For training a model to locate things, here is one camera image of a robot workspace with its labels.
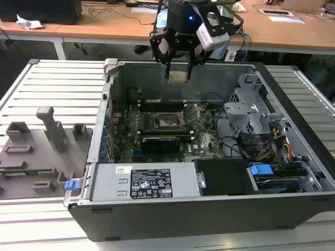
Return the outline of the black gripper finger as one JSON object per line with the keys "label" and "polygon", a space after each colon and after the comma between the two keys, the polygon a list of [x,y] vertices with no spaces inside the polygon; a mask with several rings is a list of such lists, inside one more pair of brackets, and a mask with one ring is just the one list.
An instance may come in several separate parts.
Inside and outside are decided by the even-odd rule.
{"label": "black gripper finger", "polygon": [[165,78],[169,79],[170,66],[175,56],[175,30],[169,27],[150,32],[150,46],[156,62],[164,64]]}
{"label": "black gripper finger", "polygon": [[186,79],[191,78],[194,66],[204,65],[210,56],[210,51],[204,50],[201,44],[188,51],[188,65],[186,70]]}

